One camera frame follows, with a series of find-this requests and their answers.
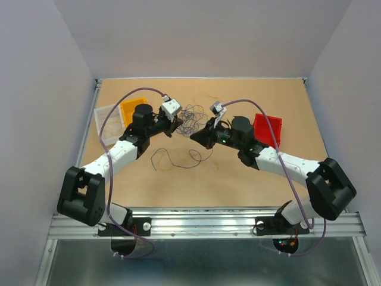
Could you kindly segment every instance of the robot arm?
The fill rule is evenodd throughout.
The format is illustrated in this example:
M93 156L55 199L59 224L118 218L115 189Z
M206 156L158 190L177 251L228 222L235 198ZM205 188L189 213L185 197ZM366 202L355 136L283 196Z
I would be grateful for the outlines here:
M279 160L279 156L282 156L289 178L308 190L309 198L301 200L307 219L323 217L335 220L355 197L355 188L334 159L327 158L319 162L277 153L274 148L254 138L254 127L246 117L236 116L228 124L221 121L226 112L222 104L215 103L211 110L216 117L209 119L206 126L190 138L206 149L216 143L237 149L238 157L244 165L285 176ZM279 209L272 226L281 231L303 220L299 205L292 201Z
M132 123L110 149L113 161L113 176L129 163L137 160L148 148L150 137L164 132L168 137L182 124L177 118L181 105L174 99L164 98L159 113L152 112L148 104L135 108ZM97 223L112 223L105 211L105 185L110 180L107 154L82 168L71 167L65 174L57 210L70 218L89 226ZM115 221L126 228L132 221L130 210L111 204Z

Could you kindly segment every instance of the gray wall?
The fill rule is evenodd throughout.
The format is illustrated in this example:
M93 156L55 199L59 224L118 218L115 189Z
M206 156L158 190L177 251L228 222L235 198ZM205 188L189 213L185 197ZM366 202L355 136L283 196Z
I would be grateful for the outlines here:
M55 2L95 77L300 77L350 0Z
M308 78L328 153L357 187L370 252L381 271L381 2L352 1Z
M0 284L32 285L93 77L52 0L2 0L0 39Z

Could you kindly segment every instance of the purple cable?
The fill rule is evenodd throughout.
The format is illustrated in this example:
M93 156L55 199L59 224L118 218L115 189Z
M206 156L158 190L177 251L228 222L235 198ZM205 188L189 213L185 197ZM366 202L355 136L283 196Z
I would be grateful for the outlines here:
M126 234L132 236L132 237L136 237L142 241L145 241L147 243L149 243L151 246L152 246L152 249L145 253L145 254L142 254L142 255L139 255L139 256L135 256L135 257L125 257L123 255L119 255L118 253L114 253L115 256L117 257L120 257L122 259L136 259L136 258L143 258L145 256L148 256L150 255L152 252L154 252L155 250L155 245L152 243L152 241L144 238L144 237L141 237L140 235L137 235L137 234L134 234L130 231L128 231L127 229L125 229L124 227L122 227L119 223L116 222L116 220L113 218L113 216L111 215L111 210L110 210L110 206L111 206L111 197L113 196L113 186L114 186L114 169L113 169L113 160L110 156L110 151L109 149L107 148L107 146L105 145L105 143L103 142L102 140L102 134L103 134L103 129L106 125L106 122L107 120L110 118L111 114L114 112L114 110L118 107L118 105L123 101L125 100L128 96L130 96L131 94L137 92L137 91L154 91L154 92L157 92L158 94L161 95L161 97L164 97L165 94L162 93L161 91L155 89L155 88L137 88L137 89L134 89L133 91L130 91L128 94L126 94L124 97L122 97L114 106L113 108L110 110L110 112L107 114L106 118L105 118L105 121L103 122L102 124L102 127L101 127L101 130L99 131L99 141L103 147L103 149L105 150L106 154L107 154L107 159L108 159L108 164L110 165L110 190L109 190L109 193L108 193L108 201L107 201L107 213L108 213L108 217L110 218L110 220L113 222L113 224L115 224L116 227L118 227L118 229L120 229L121 231L125 232Z
M293 195L295 196L296 202L298 203L298 206L299 206L300 211L302 213L304 222L307 224L309 229L313 229L314 225L315 225L315 220L312 219L312 223L311 224L308 222L307 215L305 214L305 211L304 211L304 208L303 208L302 203L300 201L300 198L298 196L298 193L297 193L297 191L296 191L296 189L295 189L295 187L294 187L294 185L292 183L292 180L291 180L290 174L287 171L285 162L283 161L282 156L280 155L280 151L279 151L279 147L278 147L278 144L276 142L276 139L275 139L274 131L273 131L273 128L272 128L272 126L270 124L270 121L269 121L267 115L265 114L263 109L256 102L254 102L253 100L233 100L231 102L223 104L222 106L226 107L228 105L231 105L231 104L234 104L234 103L238 103L238 102L250 102L251 104L255 105L260 110L260 112L262 112L264 118L266 119L268 128L270 129L271 137L273 138L275 150L276 150L276 152L278 154L278 158L279 158L280 164L282 165L282 168L285 171L285 175L286 175L287 181L289 182L291 190L293 192Z

